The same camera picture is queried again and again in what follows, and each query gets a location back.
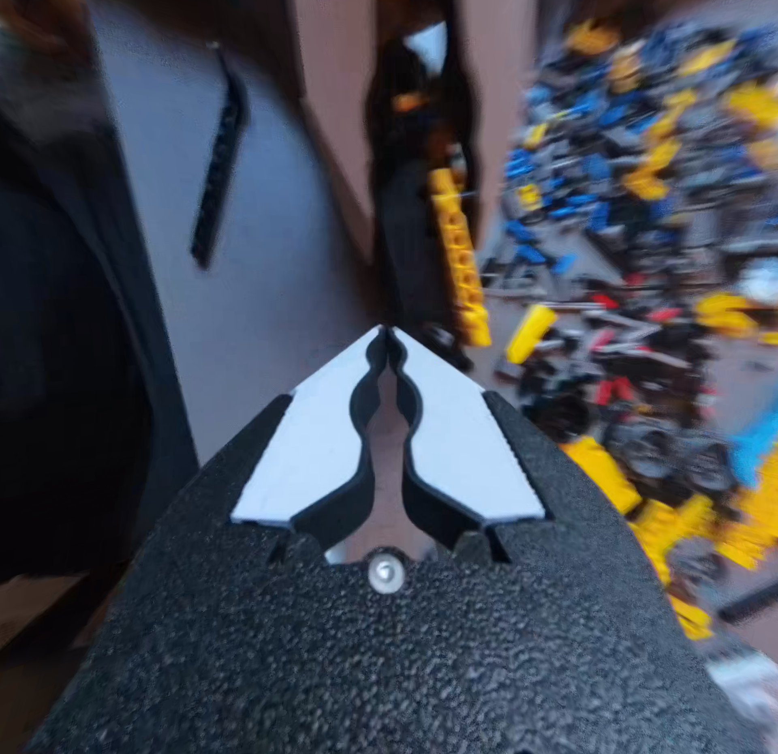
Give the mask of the pile of small building pieces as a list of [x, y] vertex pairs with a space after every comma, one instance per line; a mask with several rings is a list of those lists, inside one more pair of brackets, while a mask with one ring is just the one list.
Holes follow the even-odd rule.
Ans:
[[580, 23], [527, 106], [481, 277], [558, 319], [496, 375], [640, 497], [733, 516], [730, 437], [776, 408], [776, 22]]

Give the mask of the person's dark clothing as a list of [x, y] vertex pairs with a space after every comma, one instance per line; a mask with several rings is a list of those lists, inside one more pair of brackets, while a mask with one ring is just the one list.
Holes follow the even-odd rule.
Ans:
[[199, 469], [110, 126], [2, 115], [1, 578], [129, 560]]

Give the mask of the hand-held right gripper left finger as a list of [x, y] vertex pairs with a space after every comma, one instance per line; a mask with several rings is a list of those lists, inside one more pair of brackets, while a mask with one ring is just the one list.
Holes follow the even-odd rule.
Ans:
[[386, 365], [387, 330], [378, 325], [287, 394], [232, 523], [310, 535], [324, 551], [365, 523], [375, 493], [368, 429]]

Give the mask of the yellow curved panel piece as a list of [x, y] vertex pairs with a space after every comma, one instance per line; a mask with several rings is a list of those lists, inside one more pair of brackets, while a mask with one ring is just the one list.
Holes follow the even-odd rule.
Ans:
[[510, 364], [522, 365], [557, 319], [558, 314], [550, 307], [543, 304], [531, 305], [505, 348], [505, 359]]

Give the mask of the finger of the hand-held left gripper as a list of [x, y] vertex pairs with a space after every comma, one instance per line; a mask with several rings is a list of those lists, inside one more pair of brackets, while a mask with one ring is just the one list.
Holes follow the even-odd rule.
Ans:
[[478, 200], [471, 234], [487, 234], [500, 201], [503, 167], [523, 117], [539, 0], [458, 0], [464, 68], [474, 100], [469, 140]]
[[374, 262], [372, 149], [365, 101], [374, 75], [376, 0], [290, 0], [297, 28], [306, 125], [319, 150], [349, 239]]

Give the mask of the pile of yellow beams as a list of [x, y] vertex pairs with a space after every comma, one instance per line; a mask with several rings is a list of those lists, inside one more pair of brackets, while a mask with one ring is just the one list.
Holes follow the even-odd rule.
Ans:
[[640, 497], [592, 437], [561, 448], [627, 519], [689, 640], [710, 643], [776, 603], [776, 448], [755, 487], [736, 493], [733, 516], [699, 493], [680, 506]]

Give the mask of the yellow toy vehicle model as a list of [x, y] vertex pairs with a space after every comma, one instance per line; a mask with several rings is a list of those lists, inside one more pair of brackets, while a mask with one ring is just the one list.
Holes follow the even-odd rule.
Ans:
[[392, 324], [463, 373], [491, 345], [470, 232], [468, 158], [439, 75], [405, 39], [382, 43], [365, 103], [376, 249]]

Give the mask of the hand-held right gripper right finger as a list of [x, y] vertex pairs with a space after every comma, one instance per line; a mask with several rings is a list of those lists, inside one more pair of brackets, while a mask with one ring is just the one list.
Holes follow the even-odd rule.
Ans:
[[408, 424], [402, 502], [413, 525], [453, 550], [468, 533], [546, 520], [486, 392], [400, 329], [388, 329], [387, 352]]

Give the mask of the long black holed beam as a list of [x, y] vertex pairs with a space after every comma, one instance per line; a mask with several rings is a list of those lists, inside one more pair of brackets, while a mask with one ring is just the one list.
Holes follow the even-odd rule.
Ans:
[[216, 56], [226, 90], [190, 238], [190, 255], [202, 271], [209, 270], [212, 261], [239, 144], [249, 119], [248, 93], [244, 80], [229, 63], [221, 43], [213, 40], [208, 42], [207, 47]]

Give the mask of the blue brick separator tool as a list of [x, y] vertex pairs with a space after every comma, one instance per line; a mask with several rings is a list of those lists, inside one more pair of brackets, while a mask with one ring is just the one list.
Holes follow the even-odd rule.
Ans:
[[744, 487], [757, 485], [759, 471], [776, 445], [777, 409], [769, 409], [730, 437], [731, 466], [737, 482]]

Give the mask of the grey desk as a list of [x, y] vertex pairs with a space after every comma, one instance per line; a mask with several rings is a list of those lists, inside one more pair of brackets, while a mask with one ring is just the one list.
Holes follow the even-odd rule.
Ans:
[[[381, 313], [302, 107], [290, 0], [89, 0], [111, 114], [195, 452], [206, 462], [278, 392]], [[225, 86], [248, 89], [209, 270], [189, 252]]]

